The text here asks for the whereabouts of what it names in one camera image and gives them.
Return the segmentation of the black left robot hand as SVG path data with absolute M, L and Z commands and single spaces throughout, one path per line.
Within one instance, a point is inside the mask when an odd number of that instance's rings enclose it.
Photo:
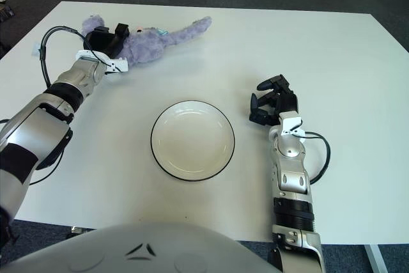
M 114 33 L 110 33 L 108 27 L 98 26 L 85 36 L 84 49 L 77 52 L 76 59 L 95 59 L 106 66 L 106 74 L 127 72 L 127 59 L 116 57 L 129 34 L 126 24 L 119 23 Z

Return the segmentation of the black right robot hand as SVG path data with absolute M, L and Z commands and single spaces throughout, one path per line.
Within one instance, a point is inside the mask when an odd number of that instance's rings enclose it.
M 251 95 L 249 120 L 262 126 L 270 126 L 269 138 L 275 136 L 297 136 L 305 138 L 301 129 L 302 119 L 298 113 L 298 100 L 289 88 L 283 75 L 269 78 L 256 88 L 258 91 L 270 90 L 262 97 Z

